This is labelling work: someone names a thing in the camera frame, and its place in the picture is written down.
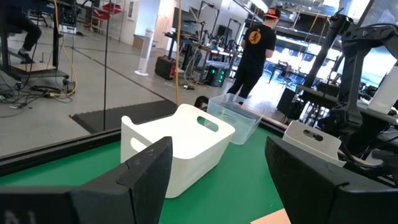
person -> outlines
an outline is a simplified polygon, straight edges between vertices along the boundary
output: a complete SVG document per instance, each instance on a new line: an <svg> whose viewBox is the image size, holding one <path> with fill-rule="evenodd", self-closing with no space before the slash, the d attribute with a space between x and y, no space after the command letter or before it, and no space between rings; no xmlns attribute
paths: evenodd
<svg viewBox="0 0 398 224"><path fill-rule="evenodd" d="M276 34L273 29L279 17L280 10L270 8L265 15L264 23L250 27L246 31L244 40L241 42L244 50L236 71L235 82L227 93L237 94L241 89L239 93L241 98L246 99L249 96L250 91L262 76L266 59L274 54Z"/></svg>
<svg viewBox="0 0 398 224"><path fill-rule="evenodd" d="M24 44L19 49L18 55L24 59L25 63L34 63L29 53L42 35L40 28L24 15L20 7L9 6L7 8L6 23L27 32Z"/></svg>

green table surface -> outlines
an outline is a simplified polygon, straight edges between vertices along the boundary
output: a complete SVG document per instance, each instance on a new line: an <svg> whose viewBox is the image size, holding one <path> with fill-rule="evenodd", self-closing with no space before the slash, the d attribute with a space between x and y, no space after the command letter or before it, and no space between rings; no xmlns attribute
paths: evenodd
<svg viewBox="0 0 398 224"><path fill-rule="evenodd" d="M245 145L229 144L220 163L177 198L166 199L161 224L242 224L280 210L258 128ZM0 186L82 185L120 163L120 142L0 177Z"/></svg>

black t-shirt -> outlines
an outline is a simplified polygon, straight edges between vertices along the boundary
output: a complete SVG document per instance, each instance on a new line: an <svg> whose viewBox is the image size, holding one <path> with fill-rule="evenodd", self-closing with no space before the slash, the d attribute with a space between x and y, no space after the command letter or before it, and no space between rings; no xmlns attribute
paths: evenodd
<svg viewBox="0 0 398 224"><path fill-rule="evenodd" d="M245 48L241 63L253 70L262 70L266 62L266 50L275 50L276 34L263 24L250 27L244 37Z"/></svg>

black floor mat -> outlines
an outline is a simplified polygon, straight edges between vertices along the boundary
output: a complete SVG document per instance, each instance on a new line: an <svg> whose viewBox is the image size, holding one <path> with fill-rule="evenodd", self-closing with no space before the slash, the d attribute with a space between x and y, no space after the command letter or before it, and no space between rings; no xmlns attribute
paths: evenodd
<svg viewBox="0 0 398 224"><path fill-rule="evenodd" d="M105 131L120 128L121 118L124 115L129 116L134 124L142 124L170 116L174 114L176 109L176 104L169 100L108 109L106 110ZM75 114L71 118L91 134L104 131L103 110Z"/></svg>

sneaker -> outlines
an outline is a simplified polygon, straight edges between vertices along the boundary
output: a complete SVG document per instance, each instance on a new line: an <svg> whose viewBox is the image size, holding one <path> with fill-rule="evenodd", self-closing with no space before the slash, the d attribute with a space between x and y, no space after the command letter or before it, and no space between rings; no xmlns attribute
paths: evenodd
<svg viewBox="0 0 398 224"><path fill-rule="evenodd" d="M18 55L24 58L24 61L22 63L35 63L29 54L22 54L21 51L18 51Z"/></svg>

